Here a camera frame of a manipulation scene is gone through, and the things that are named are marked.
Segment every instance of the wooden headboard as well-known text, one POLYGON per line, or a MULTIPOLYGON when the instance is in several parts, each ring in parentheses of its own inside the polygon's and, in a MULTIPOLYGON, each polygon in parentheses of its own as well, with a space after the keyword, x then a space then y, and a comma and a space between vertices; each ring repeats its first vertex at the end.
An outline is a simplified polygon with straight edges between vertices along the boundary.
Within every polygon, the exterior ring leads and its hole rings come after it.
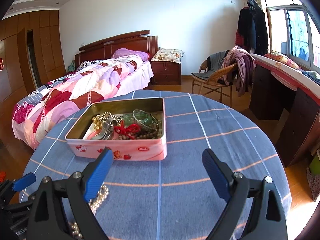
POLYGON ((158 36, 150 36, 150 30, 124 33, 82 46, 75 55, 75 66, 81 62, 95 59, 109 59, 120 48, 143 51, 149 60, 158 51, 158 36))

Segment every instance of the pink tin box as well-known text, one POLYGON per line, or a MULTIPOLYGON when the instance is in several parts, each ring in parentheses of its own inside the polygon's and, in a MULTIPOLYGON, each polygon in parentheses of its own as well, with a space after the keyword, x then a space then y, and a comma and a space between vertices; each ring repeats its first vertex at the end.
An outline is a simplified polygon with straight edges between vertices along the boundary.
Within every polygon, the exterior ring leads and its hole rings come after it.
POLYGON ((163 98, 142 98, 98 102, 90 105, 79 117, 65 139, 76 156, 97 158, 105 147, 113 151, 115 160, 160 161, 167 156, 165 132, 165 111, 163 98), (158 139, 137 140, 83 140, 84 134, 92 124, 92 118, 104 112, 111 114, 132 113, 140 109, 152 113, 159 120, 158 139))

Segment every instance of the screw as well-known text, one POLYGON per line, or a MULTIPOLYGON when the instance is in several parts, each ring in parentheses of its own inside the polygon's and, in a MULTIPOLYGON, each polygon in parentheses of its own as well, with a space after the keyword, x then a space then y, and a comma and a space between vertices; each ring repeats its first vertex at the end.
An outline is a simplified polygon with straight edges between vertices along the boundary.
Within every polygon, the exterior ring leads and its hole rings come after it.
POLYGON ((233 175, 237 178, 237 179, 241 179, 243 177, 243 174, 241 172, 236 171, 235 173, 233 173, 233 175))
POLYGON ((42 179, 42 182, 43 182, 43 183, 47 183, 47 182, 49 182, 49 180, 50 180, 50 177, 44 177, 44 178, 42 179))
POLYGON ((80 177, 81 177, 81 172, 79 172, 79 171, 76 171, 76 172, 74 172, 73 174, 72 174, 72 177, 74 177, 75 179, 79 179, 80 177))
POLYGON ((272 183, 272 181, 273 181, 270 176, 266 176, 265 180, 267 183, 272 183))

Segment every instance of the chair leg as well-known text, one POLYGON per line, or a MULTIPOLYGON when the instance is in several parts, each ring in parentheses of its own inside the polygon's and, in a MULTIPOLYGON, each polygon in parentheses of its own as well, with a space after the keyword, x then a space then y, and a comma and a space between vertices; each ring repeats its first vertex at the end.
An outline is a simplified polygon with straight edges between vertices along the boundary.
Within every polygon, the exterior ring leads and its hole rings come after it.
POLYGON ((232 86, 230 86, 230 107, 232 108, 232 86))
POLYGON ((220 88, 220 103, 222 103, 222 88, 220 88))
POLYGON ((201 95, 202 87, 203 87, 203 83, 201 83, 201 85, 200 85, 200 88, 199 88, 199 95, 201 95))
POLYGON ((191 93, 193 94, 193 87, 195 86, 195 80, 193 80, 192 82, 192 86, 191 86, 191 93))

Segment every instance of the wooden nightstand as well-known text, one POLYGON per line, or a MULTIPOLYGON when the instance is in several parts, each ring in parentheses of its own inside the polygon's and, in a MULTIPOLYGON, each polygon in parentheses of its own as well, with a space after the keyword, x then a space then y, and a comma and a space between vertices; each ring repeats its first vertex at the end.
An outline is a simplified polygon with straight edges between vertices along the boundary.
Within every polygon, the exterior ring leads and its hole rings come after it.
POLYGON ((181 85, 181 64, 170 61, 151 61, 153 85, 181 85))

